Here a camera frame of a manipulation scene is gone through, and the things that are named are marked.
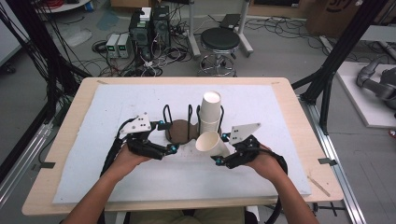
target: stool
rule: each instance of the stool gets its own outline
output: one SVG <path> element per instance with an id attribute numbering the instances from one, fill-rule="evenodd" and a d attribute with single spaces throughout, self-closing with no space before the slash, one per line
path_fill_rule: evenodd
<path id="1" fill-rule="evenodd" d="M 212 76 L 227 76 L 236 71 L 233 69 L 233 61 L 224 54 L 231 54 L 238 49 L 239 36 L 232 30 L 223 28 L 211 28 L 201 34 L 201 44 L 204 49 L 210 50 L 213 54 L 206 55 L 200 63 L 201 70 Z"/>

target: wooden table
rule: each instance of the wooden table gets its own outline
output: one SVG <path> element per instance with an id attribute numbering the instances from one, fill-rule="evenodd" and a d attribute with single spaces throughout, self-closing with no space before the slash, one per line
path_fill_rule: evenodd
<path id="1" fill-rule="evenodd" d="M 311 125 L 287 79 L 282 77 L 88 77 L 85 78 L 70 106 L 46 161 L 56 162 L 53 169 L 41 169 L 26 199 L 22 212 L 27 216 L 59 215 L 69 213 L 74 204 L 53 204 L 52 200 L 61 180 L 69 150 L 77 138 L 95 90 L 99 85 L 271 85 L 283 117 L 290 131 L 312 194 L 304 197 L 306 202 L 334 202 L 343 199 L 343 192 L 328 164 L 318 159 L 325 155 Z M 274 199 L 224 199 L 166 202 L 108 203 L 107 211 L 138 211 L 196 207 L 221 207 L 274 203 Z"/>

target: person's right arm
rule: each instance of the person's right arm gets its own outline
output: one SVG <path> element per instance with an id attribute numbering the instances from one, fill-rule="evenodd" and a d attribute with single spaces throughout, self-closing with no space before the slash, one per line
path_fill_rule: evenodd
<path id="1" fill-rule="evenodd" d="M 286 219 L 290 224 L 318 223 L 314 214 L 305 203 L 297 188 L 282 170 L 276 159 L 266 153 L 261 153 L 247 166 L 253 168 L 259 175 L 273 183 L 282 203 Z"/>

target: round stool seat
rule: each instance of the round stool seat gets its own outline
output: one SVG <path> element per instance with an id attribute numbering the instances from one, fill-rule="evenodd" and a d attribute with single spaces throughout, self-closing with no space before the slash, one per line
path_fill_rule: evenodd
<path id="1" fill-rule="evenodd" d="M 210 49 L 230 50 L 238 47 L 239 36 L 231 30 L 211 28 L 202 32 L 201 41 Z"/>

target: white cup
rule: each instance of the white cup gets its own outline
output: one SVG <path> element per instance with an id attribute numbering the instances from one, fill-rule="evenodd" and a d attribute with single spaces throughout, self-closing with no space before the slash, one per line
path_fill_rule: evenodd
<path id="1" fill-rule="evenodd" d="M 230 155 L 230 150 L 225 146 L 217 132 L 201 134 L 195 143 L 195 147 L 209 156 L 227 157 Z"/>
<path id="2" fill-rule="evenodd" d="M 221 113 L 221 96 L 216 91 L 207 91 L 200 108 L 200 120 L 212 123 L 220 119 Z"/>
<path id="3" fill-rule="evenodd" d="M 201 120 L 200 122 L 200 127 L 199 127 L 199 134 L 206 133 L 206 132 L 217 132 L 219 129 L 219 123 L 220 120 L 217 120 L 216 122 L 205 122 L 204 120 Z"/>

